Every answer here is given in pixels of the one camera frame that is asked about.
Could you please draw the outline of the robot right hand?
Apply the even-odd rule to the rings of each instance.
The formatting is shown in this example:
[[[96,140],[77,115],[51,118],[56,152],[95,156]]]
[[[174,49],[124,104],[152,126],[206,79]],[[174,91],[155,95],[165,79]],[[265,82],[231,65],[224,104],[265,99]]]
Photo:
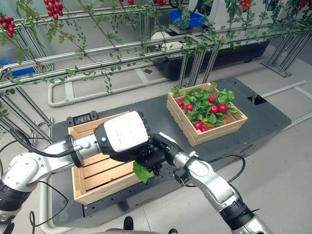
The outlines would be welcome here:
[[[173,166],[175,156],[182,152],[178,144],[163,132],[150,134],[148,145],[141,149],[135,162],[158,176],[162,163],[167,162]]]

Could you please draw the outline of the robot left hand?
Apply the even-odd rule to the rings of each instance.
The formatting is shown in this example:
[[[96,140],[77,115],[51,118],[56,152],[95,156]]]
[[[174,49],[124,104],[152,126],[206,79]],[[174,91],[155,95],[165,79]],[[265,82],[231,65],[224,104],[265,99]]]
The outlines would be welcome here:
[[[149,151],[149,137],[139,112],[114,117],[94,129],[101,152],[111,159],[129,162]]]

